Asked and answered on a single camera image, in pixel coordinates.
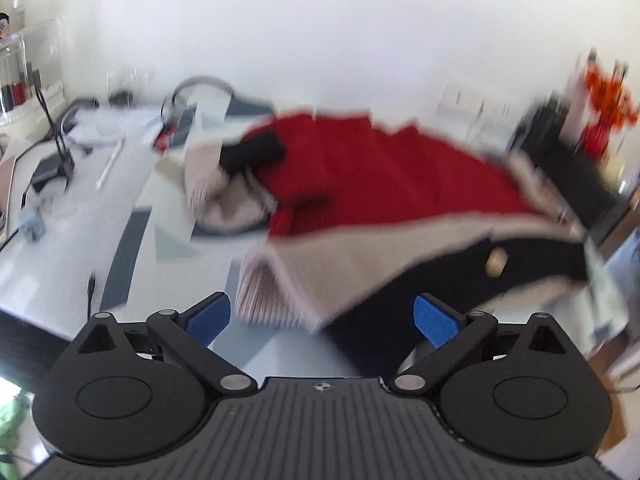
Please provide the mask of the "red beige knit cardigan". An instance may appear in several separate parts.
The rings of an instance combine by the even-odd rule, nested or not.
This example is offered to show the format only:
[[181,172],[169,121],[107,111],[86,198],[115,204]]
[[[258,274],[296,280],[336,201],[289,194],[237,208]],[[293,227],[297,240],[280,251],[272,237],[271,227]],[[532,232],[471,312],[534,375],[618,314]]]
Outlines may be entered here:
[[394,285],[450,306],[536,306],[585,284],[580,233],[523,154],[492,162],[413,125],[280,116],[190,146],[186,203],[203,229],[259,223],[236,310],[316,332]]

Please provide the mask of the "geometric pattern desk mat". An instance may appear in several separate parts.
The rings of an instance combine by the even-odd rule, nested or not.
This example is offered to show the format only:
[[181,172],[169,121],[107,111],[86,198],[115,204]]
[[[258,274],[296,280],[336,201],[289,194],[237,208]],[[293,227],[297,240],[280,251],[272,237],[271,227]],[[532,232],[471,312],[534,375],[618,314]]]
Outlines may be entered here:
[[[183,162],[190,146],[235,142],[264,122],[302,113],[366,116],[391,132],[413,125],[476,154],[414,122],[390,127],[364,113],[327,115],[310,110],[258,118],[246,128],[194,128],[183,146],[161,155],[142,146],[128,146],[99,191],[94,180],[105,165],[106,154],[96,153],[78,162],[71,184],[50,184],[44,210],[46,230],[40,240],[29,242],[17,236],[3,249],[2,348],[11,350],[18,329],[32,324],[35,330],[27,342],[42,350],[39,366],[46,370],[90,314],[111,311],[122,321],[138,322],[160,309],[185,309],[222,290],[233,310],[222,345],[237,366],[254,359],[274,330],[286,330],[281,352],[290,360],[328,373],[395,374],[422,341],[413,319],[417,296],[386,285],[373,296],[371,312],[357,308],[316,332],[302,326],[247,322],[236,310],[243,261],[266,240],[268,223],[236,233],[209,231],[196,224],[186,203]],[[575,346],[585,356],[593,356],[623,333],[629,321],[628,306],[587,230],[535,169],[534,177],[558,198],[563,219],[579,231],[586,252],[587,281],[536,306],[465,310],[448,306],[459,312],[484,310],[506,323],[523,322],[537,311],[550,313]]]

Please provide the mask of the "black printer box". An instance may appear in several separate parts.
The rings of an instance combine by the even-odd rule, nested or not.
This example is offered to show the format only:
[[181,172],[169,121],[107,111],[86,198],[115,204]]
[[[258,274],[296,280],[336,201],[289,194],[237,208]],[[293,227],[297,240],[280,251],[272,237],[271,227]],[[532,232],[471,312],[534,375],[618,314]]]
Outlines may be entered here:
[[538,167],[598,245],[630,211],[628,200],[608,187],[597,165],[560,140],[544,151]]

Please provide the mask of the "white pen stick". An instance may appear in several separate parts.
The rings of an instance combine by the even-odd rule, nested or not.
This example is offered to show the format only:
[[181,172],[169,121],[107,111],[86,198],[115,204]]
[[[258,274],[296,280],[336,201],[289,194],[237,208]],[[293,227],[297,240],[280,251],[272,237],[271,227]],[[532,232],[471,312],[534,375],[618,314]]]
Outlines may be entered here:
[[120,153],[122,152],[122,149],[124,148],[124,145],[126,143],[126,139],[122,138],[119,139],[116,144],[115,147],[113,148],[113,151],[111,152],[110,157],[107,159],[107,162],[105,164],[105,167],[103,169],[103,171],[101,172],[99,179],[96,180],[96,190],[99,191],[101,188],[104,187],[104,184],[106,182],[106,180],[108,179],[108,177],[110,176],[113,167],[115,165],[116,160],[119,158]]

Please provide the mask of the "black charger adapter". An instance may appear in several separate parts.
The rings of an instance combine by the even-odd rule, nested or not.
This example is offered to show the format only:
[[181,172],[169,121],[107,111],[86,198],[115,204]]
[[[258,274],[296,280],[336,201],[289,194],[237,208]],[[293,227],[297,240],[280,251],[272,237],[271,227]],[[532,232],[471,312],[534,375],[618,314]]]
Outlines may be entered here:
[[40,160],[32,174],[30,185],[36,193],[40,193],[53,180],[63,179],[66,183],[70,183],[74,170],[75,162],[71,154],[52,154]]

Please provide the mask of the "black thermos bottle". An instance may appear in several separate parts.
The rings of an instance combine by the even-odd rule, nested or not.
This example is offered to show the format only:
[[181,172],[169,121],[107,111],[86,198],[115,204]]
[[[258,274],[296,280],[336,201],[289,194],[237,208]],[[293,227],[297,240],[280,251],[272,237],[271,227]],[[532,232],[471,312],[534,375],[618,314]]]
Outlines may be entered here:
[[569,111],[570,100],[553,92],[523,116],[511,136],[508,152],[522,151],[538,165],[544,153],[559,139]]

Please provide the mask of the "red vase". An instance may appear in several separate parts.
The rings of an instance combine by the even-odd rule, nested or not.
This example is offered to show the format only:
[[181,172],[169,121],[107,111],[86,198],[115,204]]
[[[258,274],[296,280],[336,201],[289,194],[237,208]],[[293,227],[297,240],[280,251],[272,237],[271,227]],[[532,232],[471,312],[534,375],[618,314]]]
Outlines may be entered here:
[[616,122],[612,120],[599,119],[597,122],[590,122],[582,129],[578,141],[578,150],[590,159],[600,162],[608,152],[608,142],[613,130],[616,129]]

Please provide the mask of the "clear plastic bag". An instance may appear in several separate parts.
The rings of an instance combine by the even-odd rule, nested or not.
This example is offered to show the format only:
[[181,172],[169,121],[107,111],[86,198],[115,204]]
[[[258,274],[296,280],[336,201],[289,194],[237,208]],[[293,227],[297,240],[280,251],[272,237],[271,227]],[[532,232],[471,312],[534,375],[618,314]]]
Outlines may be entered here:
[[152,73],[143,68],[121,67],[105,74],[106,102],[110,107],[141,105]]

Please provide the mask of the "orange artificial flowers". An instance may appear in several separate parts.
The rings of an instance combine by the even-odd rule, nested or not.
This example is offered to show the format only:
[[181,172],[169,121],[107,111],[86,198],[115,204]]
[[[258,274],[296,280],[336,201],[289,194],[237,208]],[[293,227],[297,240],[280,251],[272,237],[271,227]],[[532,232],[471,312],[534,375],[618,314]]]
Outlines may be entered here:
[[585,69],[585,88],[597,123],[620,130],[634,127],[639,119],[639,107],[625,86],[629,65],[616,61],[612,73],[605,73],[597,53],[592,52]]

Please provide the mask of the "white wall socket panel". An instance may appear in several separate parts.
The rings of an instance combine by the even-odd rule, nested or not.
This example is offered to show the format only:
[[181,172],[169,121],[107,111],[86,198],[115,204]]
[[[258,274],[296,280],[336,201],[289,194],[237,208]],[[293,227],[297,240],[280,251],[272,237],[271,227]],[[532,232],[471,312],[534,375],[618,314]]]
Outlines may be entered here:
[[465,81],[446,82],[436,112],[464,122],[484,120],[496,125],[507,125],[518,118],[518,107],[506,92]]

